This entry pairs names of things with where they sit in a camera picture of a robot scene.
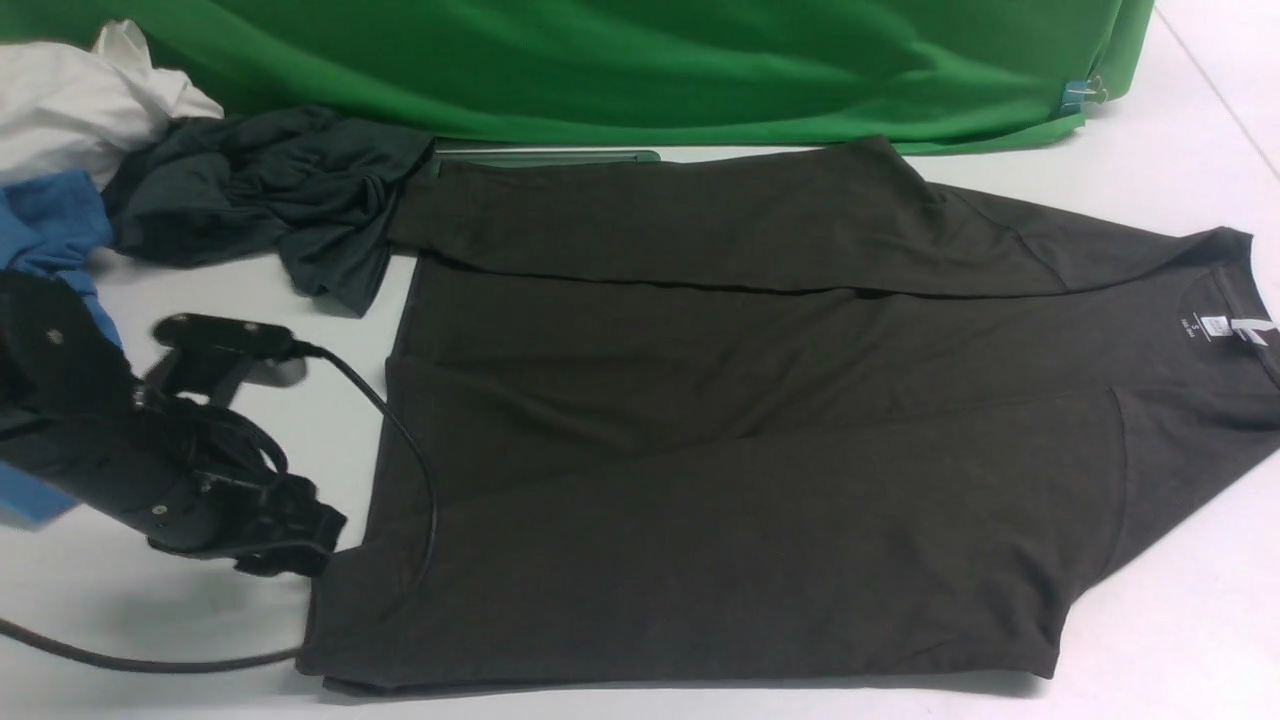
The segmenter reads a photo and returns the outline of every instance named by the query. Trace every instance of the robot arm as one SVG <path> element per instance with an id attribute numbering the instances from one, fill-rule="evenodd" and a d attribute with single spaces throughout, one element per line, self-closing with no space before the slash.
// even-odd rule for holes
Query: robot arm
<path id="1" fill-rule="evenodd" d="M 201 315 L 169 318 L 155 336 L 170 350 L 143 380 L 65 283 L 0 272 L 0 460 L 156 550 L 319 575 L 346 518 L 227 409 L 241 382 L 301 379 L 301 343 L 285 328 Z"/>

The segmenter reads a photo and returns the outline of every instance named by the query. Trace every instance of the blue fabric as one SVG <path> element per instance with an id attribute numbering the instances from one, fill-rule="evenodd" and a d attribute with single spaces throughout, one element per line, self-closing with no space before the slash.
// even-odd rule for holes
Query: blue fabric
<path id="1" fill-rule="evenodd" d="M 83 170 L 68 170 L 0 187 L 0 268 L 56 277 L 84 300 L 99 329 L 116 346 L 120 336 L 97 302 L 84 270 L 88 254 L 111 242 L 102 199 Z M 76 501 L 0 464 L 0 506 L 41 523 Z"/>

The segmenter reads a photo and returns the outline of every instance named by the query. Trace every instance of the clothing label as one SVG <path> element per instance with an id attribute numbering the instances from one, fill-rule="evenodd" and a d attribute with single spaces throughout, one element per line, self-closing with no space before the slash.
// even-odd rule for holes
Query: clothing label
<path id="1" fill-rule="evenodd" d="M 1221 315 L 1213 318 L 1201 318 L 1201 328 L 1210 337 L 1226 337 L 1231 334 L 1231 322 Z"/>
<path id="2" fill-rule="evenodd" d="M 1270 320 L 1231 320 L 1231 329 L 1254 345 L 1266 345 L 1267 341 L 1262 340 L 1258 331 L 1274 331 L 1276 324 Z"/>

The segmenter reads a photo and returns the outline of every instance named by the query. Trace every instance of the pile of clothes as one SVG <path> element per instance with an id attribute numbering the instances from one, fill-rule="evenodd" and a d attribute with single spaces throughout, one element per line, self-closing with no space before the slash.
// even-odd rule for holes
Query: pile of clothes
<path id="1" fill-rule="evenodd" d="M 116 343 L 84 272 L 99 247 L 170 268 L 274 251 L 300 292 L 364 315 L 403 181 L 433 143 L 325 108 L 224 118 L 184 73 L 151 65 L 128 20 L 90 51 L 0 45 L 0 268 L 63 278 Z M 73 502 L 0 465 L 0 505 L 41 521 Z"/>

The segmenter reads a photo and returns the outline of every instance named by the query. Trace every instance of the size tag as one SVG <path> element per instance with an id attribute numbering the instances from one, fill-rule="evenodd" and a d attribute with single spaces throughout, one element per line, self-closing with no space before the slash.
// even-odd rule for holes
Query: size tag
<path id="1" fill-rule="evenodd" d="M 1231 322 L 1217 315 L 1215 318 L 1201 318 L 1201 328 L 1204 329 L 1204 334 L 1210 337 L 1226 337 L 1231 334 Z"/>

